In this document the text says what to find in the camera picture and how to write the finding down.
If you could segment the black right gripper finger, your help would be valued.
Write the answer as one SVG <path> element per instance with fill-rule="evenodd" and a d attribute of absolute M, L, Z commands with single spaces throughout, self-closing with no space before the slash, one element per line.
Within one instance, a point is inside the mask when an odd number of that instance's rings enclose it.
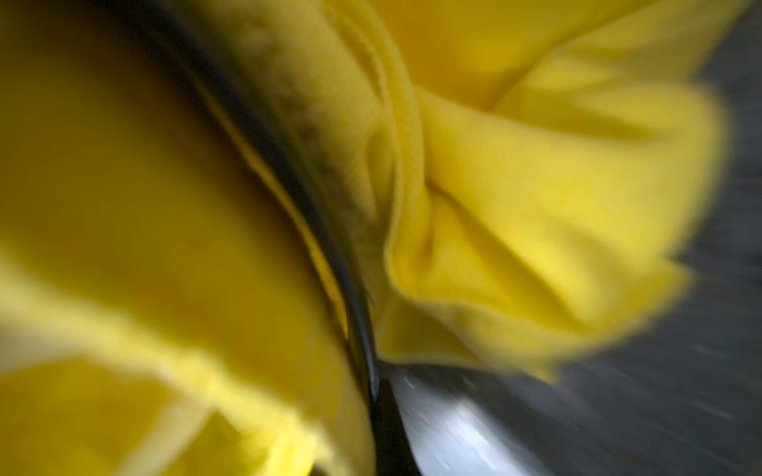
<path fill-rule="evenodd" d="M 379 396 L 371 407 L 377 476 L 421 476 L 391 383 L 380 382 Z"/>

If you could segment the yellow trousers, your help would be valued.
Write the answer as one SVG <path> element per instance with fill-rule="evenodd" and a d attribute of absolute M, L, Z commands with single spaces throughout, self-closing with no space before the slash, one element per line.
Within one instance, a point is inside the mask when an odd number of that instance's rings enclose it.
<path fill-rule="evenodd" d="M 376 475 L 339 292 L 108 1 L 1 5 L 1 471 Z M 377 364 L 552 378 L 672 305 L 746 1 L 271 1 Z"/>

